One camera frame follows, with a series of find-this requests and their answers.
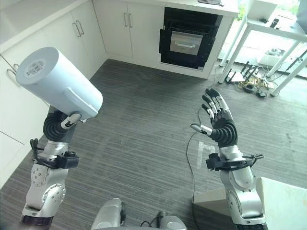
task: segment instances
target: oven door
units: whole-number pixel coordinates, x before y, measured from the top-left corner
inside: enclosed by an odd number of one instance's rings
[[[213,43],[207,35],[160,30],[161,62],[202,70]]]

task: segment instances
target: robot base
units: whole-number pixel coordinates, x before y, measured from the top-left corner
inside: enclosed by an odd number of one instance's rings
[[[91,230],[144,230],[148,227],[122,227],[126,218],[124,205],[119,198],[107,201],[99,210]],[[187,230],[184,223],[175,216],[165,216],[160,221],[160,229]]]

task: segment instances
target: metal handle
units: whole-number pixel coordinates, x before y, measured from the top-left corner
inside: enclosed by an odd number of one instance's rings
[[[19,68],[19,65],[16,64],[16,63],[14,63],[14,64],[13,64],[13,67],[14,67],[14,70],[16,71],[16,70]]]
[[[11,72],[12,74],[14,74],[14,75],[16,76],[16,72],[13,71],[12,69],[7,69],[6,71],[7,71],[7,72]]]
[[[78,33],[79,33],[79,36],[77,35],[77,37],[81,37],[81,34],[80,34],[80,31],[79,31],[79,28],[78,28],[77,24],[76,24],[76,23],[72,23],[72,24],[76,26],[77,31],[78,31]]]
[[[127,13],[126,13],[126,12],[124,12],[125,27],[127,27],[127,26],[128,26],[128,25],[127,25],[127,22],[126,22],[126,15],[127,15]]]
[[[130,28],[132,28],[132,24],[131,24],[131,13],[129,13],[129,26],[130,26]]]
[[[194,44],[186,45],[186,44],[182,44],[182,43],[178,43],[178,42],[175,42],[175,45],[182,46],[182,47],[185,47],[185,48],[195,48],[196,47]]]
[[[6,72],[7,72],[7,73],[8,73],[8,72],[11,72],[12,74],[14,74],[14,76],[16,76],[16,70],[14,70],[14,69],[7,69]],[[17,87],[21,88],[21,85],[20,85],[17,81],[15,81],[14,79],[12,79],[12,77],[11,77],[10,75],[8,76],[8,78],[9,78]]]
[[[84,31],[83,31],[83,28],[82,28],[82,26],[81,26],[81,22],[80,22],[79,20],[76,20],[76,22],[79,24],[79,26],[80,26],[80,28],[81,28],[81,31],[82,31],[81,35],[84,35]]]

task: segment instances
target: white cabinet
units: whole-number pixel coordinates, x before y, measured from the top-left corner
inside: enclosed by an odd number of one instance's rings
[[[133,58],[158,62],[164,7],[128,2]]]
[[[95,0],[95,10],[108,54],[132,57],[127,2]]]
[[[51,45],[67,57],[87,78],[91,78],[89,57],[70,13],[43,28]]]
[[[90,1],[56,19],[44,33],[88,79],[105,61],[105,50]]]
[[[11,65],[20,64],[33,51],[48,46],[44,34],[37,32],[6,50],[2,55]],[[0,60],[0,131],[18,140],[29,143],[31,138],[40,138],[48,106],[38,97],[21,87],[11,67]]]
[[[16,155],[23,146],[22,143],[0,132],[0,189],[15,170],[10,169],[9,165],[18,157]]]
[[[164,7],[120,0],[94,5],[108,54],[158,62]]]
[[[92,1],[72,10],[71,13],[82,34],[80,38],[90,60],[90,76],[93,76],[106,60],[106,51]]]

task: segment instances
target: kitchen counter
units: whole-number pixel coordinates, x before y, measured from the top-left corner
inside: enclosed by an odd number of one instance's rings
[[[22,0],[0,12],[0,52],[43,28],[88,0]],[[237,0],[223,0],[224,6],[199,3],[197,0],[128,0],[191,11],[236,17]]]
[[[128,0],[128,2],[172,7],[231,17],[236,17],[239,12],[237,0],[222,0],[224,6],[199,3],[198,0]]]
[[[88,0],[22,0],[0,11],[0,52]]]

